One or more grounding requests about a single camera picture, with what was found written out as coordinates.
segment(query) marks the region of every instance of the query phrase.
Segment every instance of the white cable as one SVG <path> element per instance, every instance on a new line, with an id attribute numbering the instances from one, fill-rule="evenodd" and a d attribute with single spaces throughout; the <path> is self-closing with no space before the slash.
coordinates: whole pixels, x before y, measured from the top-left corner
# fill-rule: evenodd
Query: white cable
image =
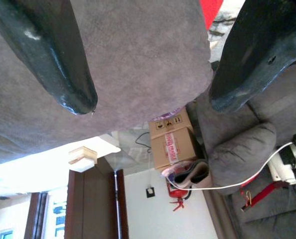
<path id="1" fill-rule="evenodd" d="M 262 165 L 262 167 L 260 168 L 260 170 L 258 172 L 256 172 L 254 175 L 252 175 L 250 178 L 247 178 L 246 180 L 242 181 L 241 183 L 236 183 L 236 184 L 232 184 L 232 185 L 227 185 L 227 186 L 222 186 L 222 187 L 215 187 L 215 188 L 179 188 L 178 186 L 176 186 L 173 182 L 171 182 L 169 180 L 168 177 L 166 177 L 166 179 L 168 180 L 168 182 L 175 187 L 176 189 L 180 189 L 183 191 L 194 191 L 194 190 L 218 190 L 218 189 L 225 189 L 225 188 L 231 188 L 231 187 L 235 187 L 235 186 L 240 186 L 246 182 L 248 182 L 249 180 L 253 179 L 254 177 L 256 177 L 261 171 L 262 169 L 267 165 L 267 163 L 271 160 L 271 158 L 274 157 L 274 155 L 276 155 L 278 152 L 280 152 L 282 149 L 284 149 L 285 147 L 289 146 L 293 144 L 293 142 L 289 142 L 284 144 L 283 146 L 281 146 L 280 148 L 278 148 L 273 154 L 271 154 L 271 156 L 268 158 L 268 160 Z"/>

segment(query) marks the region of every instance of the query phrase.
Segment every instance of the door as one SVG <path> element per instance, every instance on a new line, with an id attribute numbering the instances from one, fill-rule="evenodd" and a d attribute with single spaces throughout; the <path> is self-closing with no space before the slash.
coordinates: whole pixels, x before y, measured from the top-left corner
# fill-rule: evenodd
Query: door
<path id="1" fill-rule="evenodd" d="M 105 158 L 69 172 L 65 239 L 118 239 L 115 175 Z"/>

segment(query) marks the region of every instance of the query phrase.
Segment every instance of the cardboard box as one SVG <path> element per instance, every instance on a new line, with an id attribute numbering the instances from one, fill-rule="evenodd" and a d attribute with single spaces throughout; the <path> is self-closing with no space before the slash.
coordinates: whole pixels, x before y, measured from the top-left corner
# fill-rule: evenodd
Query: cardboard box
<path id="1" fill-rule="evenodd" d="M 183 108 L 178 114 L 169 119 L 149 122 L 150 138 L 158 138 L 166 133 L 174 132 L 185 127 L 193 132 L 187 111 Z"/>
<path id="2" fill-rule="evenodd" d="M 186 127 L 152 139 L 154 167 L 165 169 L 181 160 L 196 159 L 194 145 L 194 136 Z"/>

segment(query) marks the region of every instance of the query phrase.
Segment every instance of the electrical outlet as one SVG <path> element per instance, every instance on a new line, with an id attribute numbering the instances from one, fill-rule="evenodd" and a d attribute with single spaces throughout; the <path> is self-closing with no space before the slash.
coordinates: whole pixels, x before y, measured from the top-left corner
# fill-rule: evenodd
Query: electrical outlet
<path id="1" fill-rule="evenodd" d="M 146 194 L 147 194 L 147 198 L 151 198 L 154 197 L 154 187 L 150 187 L 150 188 L 146 188 Z"/>

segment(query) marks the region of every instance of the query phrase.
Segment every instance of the white device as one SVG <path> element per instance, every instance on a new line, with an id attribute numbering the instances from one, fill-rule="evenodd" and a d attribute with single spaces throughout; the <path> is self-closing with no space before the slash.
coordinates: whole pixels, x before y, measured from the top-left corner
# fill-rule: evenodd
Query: white device
<path id="1" fill-rule="evenodd" d="M 290 145 L 293 155 L 296 156 L 296 146 Z M 292 166 L 290 164 L 284 165 L 281 156 L 277 153 L 271 160 L 268 162 L 268 166 L 273 178 L 273 181 L 285 181 L 290 184 L 296 184 L 296 179 L 294 177 Z"/>

